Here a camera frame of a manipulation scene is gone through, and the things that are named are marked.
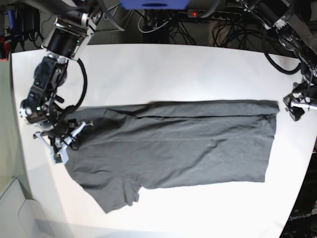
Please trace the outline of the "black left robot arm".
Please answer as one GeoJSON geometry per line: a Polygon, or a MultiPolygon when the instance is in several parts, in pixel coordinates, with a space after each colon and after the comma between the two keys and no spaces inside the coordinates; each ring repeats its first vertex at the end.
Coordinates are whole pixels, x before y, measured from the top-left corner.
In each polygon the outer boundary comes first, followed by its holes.
{"type": "Polygon", "coordinates": [[[302,81],[294,83],[292,92],[283,98],[291,118],[298,121],[305,109],[317,108],[317,37],[296,13],[298,4],[294,0],[242,0],[240,4],[265,28],[262,46],[270,64],[283,74],[300,72],[302,75],[302,81]],[[295,69],[283,69],[269,56],[265,45],[269,30],[273,30],[282,47],[300,61],[295,69]]]}

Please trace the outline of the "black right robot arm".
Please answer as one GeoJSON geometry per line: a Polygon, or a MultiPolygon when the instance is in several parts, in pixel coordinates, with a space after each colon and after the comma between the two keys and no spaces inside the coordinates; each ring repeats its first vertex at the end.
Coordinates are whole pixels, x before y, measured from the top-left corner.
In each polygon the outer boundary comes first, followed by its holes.
{"type": "Polygon", "coordinates": [[[34,81],[27,98],[21,102],[19,115],[28,124],[40,129],[33,137],[41,140],[49,149],[53,163],[66,164],[67,149],[79,149],[77,136],[92,122],[75,119],[66,120],[82,104],[88,77],[79,55],[96,32],[102,17],[121,31],[103,0],[76,0],[70,6],[61,0],[28,0],[26,3],[39,10],[56,15],[54,27],[44,39],[41,47],[47,51],[34,71],[34,81]],[[57,89],[66,80],[68,63],[74,60],[83,75],[83,89],[78,102],[62,109],[64,99],[57,95],[57,89]]]}

